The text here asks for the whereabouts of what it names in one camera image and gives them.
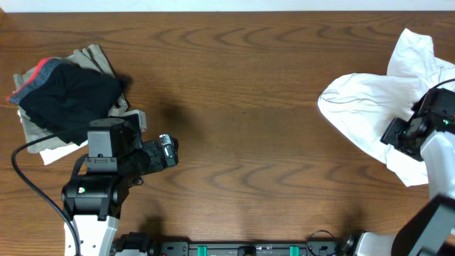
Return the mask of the white graphic t-shirt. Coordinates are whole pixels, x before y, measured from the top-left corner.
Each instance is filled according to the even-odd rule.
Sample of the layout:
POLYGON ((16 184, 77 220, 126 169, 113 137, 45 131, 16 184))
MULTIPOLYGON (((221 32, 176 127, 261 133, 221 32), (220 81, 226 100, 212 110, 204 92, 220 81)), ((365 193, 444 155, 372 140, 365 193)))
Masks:
POLYGON ((385 164, 406 186, 428 182, 422 161, 380 139, 391 121, 408 120, 411 108, 433 86, 454 89, 454 64, 437 58, 431 36, 405 29, 386 75, 352 73, 335 79, 319 96, 321 114, 359 149, 385 164))

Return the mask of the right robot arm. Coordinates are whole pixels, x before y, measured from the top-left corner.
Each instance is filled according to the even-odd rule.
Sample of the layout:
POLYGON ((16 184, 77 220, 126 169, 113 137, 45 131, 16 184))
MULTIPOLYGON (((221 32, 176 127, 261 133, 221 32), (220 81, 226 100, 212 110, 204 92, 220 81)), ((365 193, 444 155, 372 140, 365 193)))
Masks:
POLYGON ((352 235, 344 255, 453 255, 446 238, 454 229, 454 92, 434 87, 395 118, 381 141, 424 162, 430 200, 396 235, 352 235))

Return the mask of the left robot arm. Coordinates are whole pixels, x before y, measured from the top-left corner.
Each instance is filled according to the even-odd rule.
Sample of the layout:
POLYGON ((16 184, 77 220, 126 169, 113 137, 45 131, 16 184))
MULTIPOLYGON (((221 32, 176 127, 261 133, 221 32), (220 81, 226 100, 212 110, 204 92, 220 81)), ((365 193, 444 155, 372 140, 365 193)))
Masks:
POLYGON ((159 255, 159 246, 143 233, 115 240, 122 204, 147 174, 178 164, 178 141, 168 134, 143 142, 139 117, 91 121, 89 153, 78 160, 62 190, 66 255, 159 255))

